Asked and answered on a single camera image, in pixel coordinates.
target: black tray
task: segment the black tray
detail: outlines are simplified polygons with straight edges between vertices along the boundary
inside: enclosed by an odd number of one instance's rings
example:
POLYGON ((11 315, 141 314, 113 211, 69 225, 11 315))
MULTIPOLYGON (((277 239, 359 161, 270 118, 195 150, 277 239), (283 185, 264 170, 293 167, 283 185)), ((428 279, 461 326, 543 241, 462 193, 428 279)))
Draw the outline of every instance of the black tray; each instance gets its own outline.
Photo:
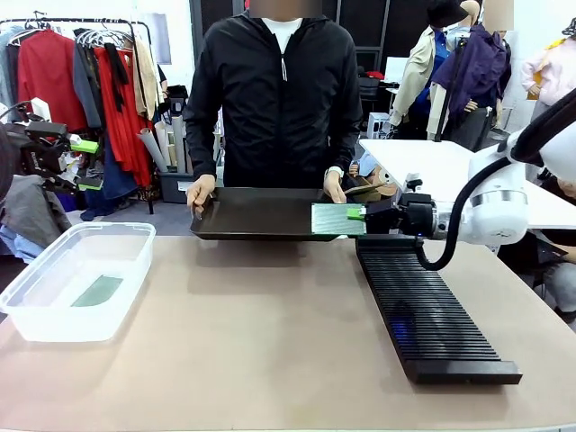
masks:
POLYGON ((311 231, 311 206, 326 202, 317 189, 217 188, 191 230, 205 240, 331 241, 311 231))

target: black cable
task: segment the black cable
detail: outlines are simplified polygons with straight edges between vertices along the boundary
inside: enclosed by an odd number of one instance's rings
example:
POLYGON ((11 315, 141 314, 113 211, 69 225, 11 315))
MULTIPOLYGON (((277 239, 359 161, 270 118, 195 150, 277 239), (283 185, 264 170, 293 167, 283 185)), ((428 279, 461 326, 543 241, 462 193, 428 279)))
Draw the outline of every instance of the black cable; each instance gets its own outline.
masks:
POLYGON ((456 243, 458 243, 458 233, 460 231, 462 211, 464 210, 464 206, 466 205, 468 198, 470 198, 470 195, 472 195, 474 190, 480 186, 488 177, 509 165, 511 165, 511 162, 506 157, 503 157, 502 159, 499 159, 496 162, 492 162, 490 165, 486 166, 466 184, 454 202, 452 214, 450 215, 450 222, 448 224, 446 245, 440 259, 438 259, 435 263, 431 263, 426 257, 426 252, 424 252, 423 246, 419 245, 416 248, 416 256, 418 257, 418 261, 425 269, 437 272, 438 270, 442 270, 450 263, 456 251, 456 243))
POLYGON ((26 104, 29 104, 30 101, 24 101, 24 102, 19 102, 19 103, 15 103, 14 105, 12 105, 10 108, 8 108, 8 110, 6 110, 5 112, 2 113, 2 115, 0 115, 0 120, 2 120, 6 115, 8 115, 8 113, 17 110, 18 108, 20 108, 21 106, 25 106, 26 104))

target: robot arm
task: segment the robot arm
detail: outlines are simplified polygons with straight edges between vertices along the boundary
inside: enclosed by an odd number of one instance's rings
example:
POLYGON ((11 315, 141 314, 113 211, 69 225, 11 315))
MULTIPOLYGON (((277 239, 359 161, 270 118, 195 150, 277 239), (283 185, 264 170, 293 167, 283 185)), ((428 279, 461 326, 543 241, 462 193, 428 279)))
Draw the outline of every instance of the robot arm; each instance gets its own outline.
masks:
POLYGON ((524 164, 546 166, 555 176, 576 181, 574 155, 576 90, 503 145, 476 153, 469 182, 454 204, 436 203, 420 193, 405 193, 388 208, 369 204, 364 216, 367 232, 400 230, 418 238, 445 239, 445 252, 435 263, 417 246, 418 261, 435 271, 448 265, 457 241, 490 246, 518 243, 528 228, 524 164))
MULTIPOLYGON (((14 174, 38 175, 45 179, 45 189, 75 194, 77 182, 65 175, 66 154, 71 150, 89 153, 97 150, 97 145, 88 148, 90 141, 82 141, 77 135, 68 133, 65 124, 44 121, 37 113, 26 112, 28 104, 17 103, 0 110, 0 160, 4 161, 4 169, 0 172, 0 202, 7 194, 14 174), (1 120, 12 111, 17 111, 28 124, 4 126, 1 120)), ((40 99, 34 99, 31 105, 35 112, 40 110, 50 117, 48 106, 40 99)))

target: black jacket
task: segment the black jacket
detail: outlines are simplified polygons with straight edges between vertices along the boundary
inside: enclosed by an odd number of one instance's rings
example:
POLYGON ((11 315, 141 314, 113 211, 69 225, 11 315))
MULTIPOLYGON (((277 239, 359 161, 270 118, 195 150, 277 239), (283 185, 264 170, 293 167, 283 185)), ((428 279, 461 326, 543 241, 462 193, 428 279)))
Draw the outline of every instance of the black jacket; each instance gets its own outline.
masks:
POLYGON ((359 135, 351 36, 325 17, 304 19, 282 55, 249 11, 215 23, 184 110, 196 178, 216 174, 212 132, 221 106, 226 186, 321 188, 329 167, 347 171, 359 135))

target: red garment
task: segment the red garment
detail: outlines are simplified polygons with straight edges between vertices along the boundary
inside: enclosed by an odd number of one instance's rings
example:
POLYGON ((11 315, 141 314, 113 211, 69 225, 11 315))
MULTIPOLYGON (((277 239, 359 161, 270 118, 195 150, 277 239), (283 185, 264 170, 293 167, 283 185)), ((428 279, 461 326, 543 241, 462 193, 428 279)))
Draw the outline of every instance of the red garment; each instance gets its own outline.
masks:
POLYGON ((69 131, 87 127, 84 109, 74 91, 74 41, 52 30, 24 40, 18 55, 18 100, 39 97, 52 121, 69 131))
POLYGON ((150 128, 151 123, 140 117, 136 112, 136 96, 134 95, 134 80, 132 71, 132 53, 118 51, 120 60, 129 83, 119 84, 118 88, 124 99, 122 111, 118 112, 114 101, 112 67, 108 53, 104 48, 94 49, 100 69, 100 83, 106 127, 110 134, 112 152, 116 161, 124 171, 134 174, 136 183, 140 186, 150 185, 150 156, 138 134, 144 128, 150 128))

